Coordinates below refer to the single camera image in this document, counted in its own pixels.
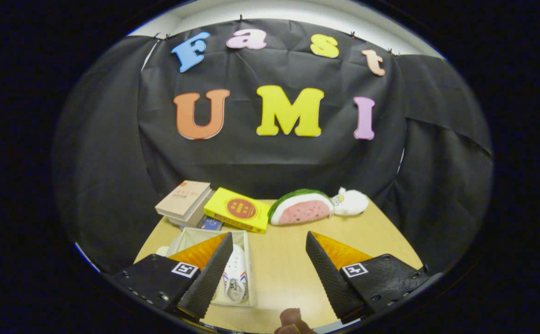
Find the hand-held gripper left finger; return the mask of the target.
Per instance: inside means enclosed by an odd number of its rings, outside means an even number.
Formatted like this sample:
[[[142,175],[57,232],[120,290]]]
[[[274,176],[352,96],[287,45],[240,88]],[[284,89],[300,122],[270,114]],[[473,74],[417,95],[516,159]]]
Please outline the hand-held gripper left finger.
[[[148,305],[197,322],[205,317],[232,252],[232,233],[225,232],[169,257],[151,254],[112,280]]]

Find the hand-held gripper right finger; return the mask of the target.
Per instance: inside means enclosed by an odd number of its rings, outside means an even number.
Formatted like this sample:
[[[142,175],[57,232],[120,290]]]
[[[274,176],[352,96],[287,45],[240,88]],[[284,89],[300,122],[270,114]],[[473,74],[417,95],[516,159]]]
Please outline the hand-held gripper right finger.
[[[372,257],[314,231],[306,235],[306,253],[343,324],[392,308],[431,282],[425,268],[391,254]]]

